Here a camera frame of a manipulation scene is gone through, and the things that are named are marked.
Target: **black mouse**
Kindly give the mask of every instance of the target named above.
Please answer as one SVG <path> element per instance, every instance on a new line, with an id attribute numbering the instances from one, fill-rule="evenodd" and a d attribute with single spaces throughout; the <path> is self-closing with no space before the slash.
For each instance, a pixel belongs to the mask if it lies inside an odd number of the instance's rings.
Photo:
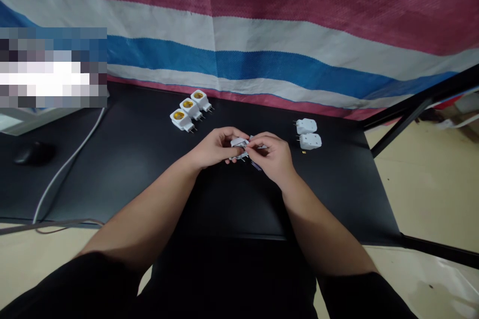
<path id="1" fill-rule="evenodd" d="M 15 164 L 43 165 L 48 163 L 55 155 L 55 147 L 42 142 L 23 145 L 13 158 Z"/>

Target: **hand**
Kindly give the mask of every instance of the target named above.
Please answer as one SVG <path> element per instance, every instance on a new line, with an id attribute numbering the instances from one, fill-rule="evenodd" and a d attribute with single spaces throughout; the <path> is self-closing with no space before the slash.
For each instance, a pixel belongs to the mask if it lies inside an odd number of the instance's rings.
<path id="1" fill-rule="evenodd" d="M 244 152 L 241 147 L 230 145 L 230 141 L 238 137 L 249 139 L 246 133 L 235 127 L 214 129 L 186 156 L 198 169 L 205 169 L 223 160 L 229 164 L 230 157 L 239 156 Z"/>
<path id="2" fill-rule="evenodd" d="M 261 146 L 267 148 L 258 150 L 257 148 Z M 288 142 L 270 132 L 254 136 L 246 147 L 246 152 L 276 184 L 296 174 Z"/>

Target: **striped tarp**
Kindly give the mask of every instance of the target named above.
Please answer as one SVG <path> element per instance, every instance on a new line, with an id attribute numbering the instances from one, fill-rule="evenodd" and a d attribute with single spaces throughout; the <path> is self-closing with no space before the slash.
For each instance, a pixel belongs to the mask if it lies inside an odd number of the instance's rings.
<path id="1" fill-rule="evenodd" d="M 107 27 L 112 81 L 360 120 L 479 62 L 479 0 L 0 0 Z"/>

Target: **white stripe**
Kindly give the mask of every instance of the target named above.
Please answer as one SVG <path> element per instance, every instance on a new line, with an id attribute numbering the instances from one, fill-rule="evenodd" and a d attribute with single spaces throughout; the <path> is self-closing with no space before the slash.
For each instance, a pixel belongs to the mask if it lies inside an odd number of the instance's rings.
<path id="1" fill-rule="evenodd" d="M 175 41 L 205 50 L 282 51 L 401 81 L 477 64 L 479 49 L 435 56 L 303 21 L 199 15 L 117 0 L 2 0 L 40 26 L 107 27 L 110 35 Z"/>
<path id="2" fill-rule="evenodd" d="M 112 76 L 142 81 L 152 81 L 164 85 L 184 85 L 202 87 L 218 91 L 229 91 L 244 95 L 273 94 L 295 102 L 312 102 L 325 106 L 347 109 L 384 108 L 395 105 L 412 95 L 386 97 L 376 100 L 360 100 L 351 96 L 322 90 L 306 90 L 287 81 L 264 78 L 250 80 L 229 80 L 198 72 L 182 72 L 176 70 L 151 70 L 146 68 L 108 65 L 108 73 Z"/>

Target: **floor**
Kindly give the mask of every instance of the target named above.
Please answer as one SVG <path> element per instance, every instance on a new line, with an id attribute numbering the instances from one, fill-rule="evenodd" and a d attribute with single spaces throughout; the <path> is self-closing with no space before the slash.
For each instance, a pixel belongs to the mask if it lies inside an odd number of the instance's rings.
<path id="1" fill-rule="evenodd" d="M 387 130 L 367 133 L 370 145 Z M 413 123 L 376 164 L 403 233 L 479 252 L 479 145 L 457 130 Z M 93 234 L 91 229 L 68 229 L 0 237 L 0 308 L 71 259 Z M 479 318 L 478 270 L 402 248 L 366 250 L 419 318 Z M 315 307 L 319 318 L 329 317 L 320 293 Z"/>

